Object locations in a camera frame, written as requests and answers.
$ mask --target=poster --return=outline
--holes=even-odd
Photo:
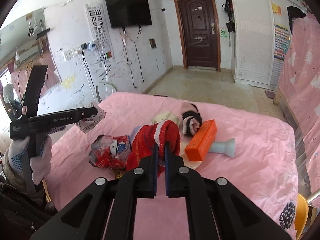
[[[114,60],[111,39],[102,5],[86,4],[85,9],[92,37],[97,44],[97,49],[105,55],[107,61]]]
[[[289,49],[289,29],[275,24],[275,58],[284,60]]]
[[[273,13],[279,15],[279,16],[282,16],[282,13],[281,13],[281,7],[272,3],[272,10],[273,10]]]

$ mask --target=person's sleeve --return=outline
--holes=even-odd
[[[44,204],[45,192],[44,188],[34,194],[27,192],[26,183],[23,178],[14,173],[11,169],[8,159],[8,151],[5,152],[3,157],[3,172],[6,177],[7,183],[16,188],[20,193],[30,198],[33,202],[42,206]]]

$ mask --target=red towel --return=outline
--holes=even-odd
[[[178,126],[172,121],[142,126],[132,143],[132,152],[127,160],[127,171],[138,167],[142,158],[151,156],[154,143],[159,146],[158,176],[164,172],[164,145],[170,143],[173,154],[179,155],[180,134]]]

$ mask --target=yellow paper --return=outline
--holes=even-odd
[[[272,10],[275,14],[282,16],[281,7],[272,3]]]

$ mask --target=white wardrobe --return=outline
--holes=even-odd
[[[287,6],[303,7],[292,0],[232,0],[235,14],[235,60],[231,69],[236,83],[274,89],[283,60],[275,58],[275,25],[289,29]],[[281,8],[273,12],[272,3]]]

